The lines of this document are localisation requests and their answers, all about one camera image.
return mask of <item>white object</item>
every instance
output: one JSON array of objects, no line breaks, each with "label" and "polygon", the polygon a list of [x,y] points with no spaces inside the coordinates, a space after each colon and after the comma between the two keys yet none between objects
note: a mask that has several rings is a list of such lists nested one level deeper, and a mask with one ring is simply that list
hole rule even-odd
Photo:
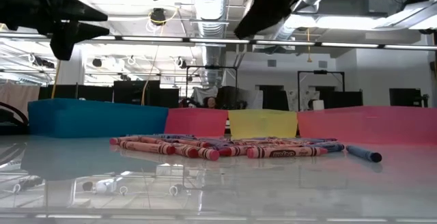
[{"label": "white object", "polygon": [[313,110],[321,111],[325,109],[325,104],[323,100],[314,100],[313,101]]}]

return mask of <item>cable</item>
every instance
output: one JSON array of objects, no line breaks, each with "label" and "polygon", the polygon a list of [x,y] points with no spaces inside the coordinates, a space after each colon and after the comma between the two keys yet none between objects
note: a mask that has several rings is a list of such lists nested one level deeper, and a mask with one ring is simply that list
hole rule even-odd
[{"label": "cable", "polygon": [[[159,36],[163,36],[163,32],[164,32],[164,25],[161,26],[161,33]],[[153,58],[153,62],[152,62],[152,68],[150,69],[149,76],[147,77],[147,81],[145,82],[145,85],[143,87],[143,94],[141,95],[141,105],[145,105],[144,103],[145,89],[147,88],[147,84],[149,84],[150,75],[152,74],[153,68],[155,67],[155,61],[156,61],[156,57],[158,56],[158,51],[159,51],[159,45],[158,48],[156,48],[155,57]]]},{"label": "cable", "polygon": [[168,19],[162,20],[162,21],[153,20],[153,19],[150,17],[150,16],[152,15],[153,12],[150,12],[150,13],[149,13],[149,19],[150,19],[152,22],[154,22],[154,23],[166,23],[166,22],[170,21],[171,19],[175,18],[176,14],[178,13],[178,10],[179,10],[179,8],[176,8],[176,9],[175,9],[175,13],[173,13],[173,16],[171,16],[171,17],[168,18]]}]

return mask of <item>yellow cable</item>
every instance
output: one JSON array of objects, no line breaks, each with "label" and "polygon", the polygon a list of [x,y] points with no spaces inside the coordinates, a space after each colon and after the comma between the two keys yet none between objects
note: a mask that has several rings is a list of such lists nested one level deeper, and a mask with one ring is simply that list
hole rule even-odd
[{"label": "yellow cable", "polygon": [[[308,42],[309,42],[309,28],[307,30],[307,35],[308,35]],[[309,63],[313,62],[313,60],[311,60],[311,47],[310,46],[308,46],[308,61],[307,62],[309,62]]]},{"label": "yellow cable", "polygon": [[[161,34],[160,34],[160,36],[163,36],[163,32],[164,32],[164,25],[161,26]],[[156,57],[158,56],[158,51],[159,51],[159,45],[158,45],[158,48],[156,49],[156,52],[155,52],[155,58],[153,58],[152,68],[150,69],[149,76],[147,77],[147,81],[145,82],[145,85],[143,87],[143,95],[141,96],[141,105],[145,105],[145,103],[144,103],[145,89],[147,88],[147,84],[149,84],[150,75],[152,75],[153,68],[155,67],[155,61],[156,61]]]},{"label": "yellow cable", "polygon": [[57,60],[55,82],[53,83],[53,89],[52,89],[52,98],[55,98],[56,84],[57,84],[57,78],[59,76],[59,71],[61,70],[61,62],[62,62],[61,60]]},{"label": "yellow cable", "polygon": [[150,13],[149,13],[149,19],[150,19],[152,22],[154,22],[154,23],[166,23],[166,22],[170,21],[171,19],[175,18],[176,14],[178,13],[178,10],[179,10],[179,9],[176,8],[176,9],[175,9],[175,13],[173,13],[173,16],[171,16],[171,18],[168,18],[168,19],[165,19],[165,20],[162,20],[162,21],[158,21],[158,20],[153,20],[153,19],[151,19],[151,18],[150,18],[150,15],[152,15],[153,12],[150,12]]}]

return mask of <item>crayon label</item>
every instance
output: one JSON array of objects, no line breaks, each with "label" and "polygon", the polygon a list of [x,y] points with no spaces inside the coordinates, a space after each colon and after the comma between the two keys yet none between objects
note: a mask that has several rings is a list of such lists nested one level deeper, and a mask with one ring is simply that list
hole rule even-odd
[{"label": "crayon label", "polygon": [[295,155],[296,152],[293,150],[275,150],[270,153],[270,157],[289,157]]}]

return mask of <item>person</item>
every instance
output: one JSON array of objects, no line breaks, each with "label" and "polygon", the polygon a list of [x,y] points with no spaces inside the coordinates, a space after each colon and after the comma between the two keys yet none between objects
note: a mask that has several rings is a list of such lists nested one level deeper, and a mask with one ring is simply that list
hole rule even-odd
[{"label": "person", "polygon": [[204,98],[203,105],[207,109],[215,109],[216,108],[216,98],[214,98],[214,97]]}]

